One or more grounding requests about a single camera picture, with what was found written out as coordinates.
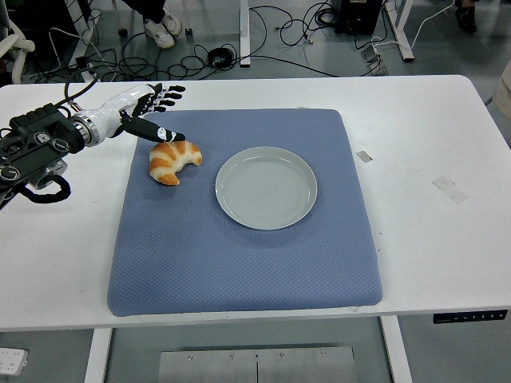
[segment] white sneaker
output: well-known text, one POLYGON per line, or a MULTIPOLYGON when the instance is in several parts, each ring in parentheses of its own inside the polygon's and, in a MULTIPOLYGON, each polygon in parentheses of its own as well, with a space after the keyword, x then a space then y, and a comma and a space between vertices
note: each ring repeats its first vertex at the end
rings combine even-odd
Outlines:
POLYGON ((144 31, 147 36, 154 39, 159 48, 170 49, 174 46, 174 39, 163 24, 156 24, 149 19, 144 20, 144 31))
POLYGON ((171 14, 167 7, 164 8, 165 10, 165 16, 161 20, 161 23, 164 25, 165 28, 167 28, 167 31, 172 36, 177 36, 181 33, 182 25, 181 20, 177 18, 174 14, 171 14))

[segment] black pants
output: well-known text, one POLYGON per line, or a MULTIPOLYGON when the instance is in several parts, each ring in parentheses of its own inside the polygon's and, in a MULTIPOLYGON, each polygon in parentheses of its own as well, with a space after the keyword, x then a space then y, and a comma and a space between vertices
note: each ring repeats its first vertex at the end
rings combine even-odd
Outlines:
POLYGON ((142 15, 144 20, 148 18, 153 20, 155 23, 161 22, 161 19, 165 16, 163 5, 165 0, 122 0, 130 8, 142 15))

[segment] shoe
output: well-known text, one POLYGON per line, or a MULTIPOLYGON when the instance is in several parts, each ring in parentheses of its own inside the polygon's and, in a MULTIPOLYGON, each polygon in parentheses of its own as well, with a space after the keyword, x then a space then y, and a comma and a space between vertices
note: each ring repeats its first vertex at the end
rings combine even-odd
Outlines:
POLYGON ((172 36, 177 36, 181 33, 181 29, 183 26, 181 25, 181 20, 177 18, 175 15, 171 14, 167 7, 164 8, 165 10, 165 16, 161 20, 161 23, 164 25, 164 27, 167 29, 167 31, 172 36))
POLYGON ((145 20, 144 32, 154 39, 156 45, 161 49, 171 49, 175 44, 174 39, 161 23, 156 24, 153 20, 145 20))
POLYGON ((475 12, 475 6, 460 6, 456 10, 458 25, 468 34, 473 34, 477 30, 475 12))

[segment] black box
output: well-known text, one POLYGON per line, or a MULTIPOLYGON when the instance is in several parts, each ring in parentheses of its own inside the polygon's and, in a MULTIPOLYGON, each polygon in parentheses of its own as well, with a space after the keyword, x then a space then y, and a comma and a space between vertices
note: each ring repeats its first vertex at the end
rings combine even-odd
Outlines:
POLYGON ((337 34, 373 34, 383 0, 342 0, 335 22, 337 34))

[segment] tape strip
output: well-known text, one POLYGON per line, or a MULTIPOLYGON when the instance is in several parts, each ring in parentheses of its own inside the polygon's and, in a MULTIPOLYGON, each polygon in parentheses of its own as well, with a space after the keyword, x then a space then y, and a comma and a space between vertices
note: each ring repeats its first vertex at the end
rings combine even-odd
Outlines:
POLYGON ((372 161, 373 159, 370 158, 370 156, 364 152, 363 150, 361 152, 357 153, 357 156, 360 158, 360 160, 364 161, 365 163, 372 161))
POLYGON ((465 199, 469 198, 463 194, 452 181, 443 176, 440 176, 435 181, 433 181, 433 185, 444 192, 455 203, 461 203, 465 199))

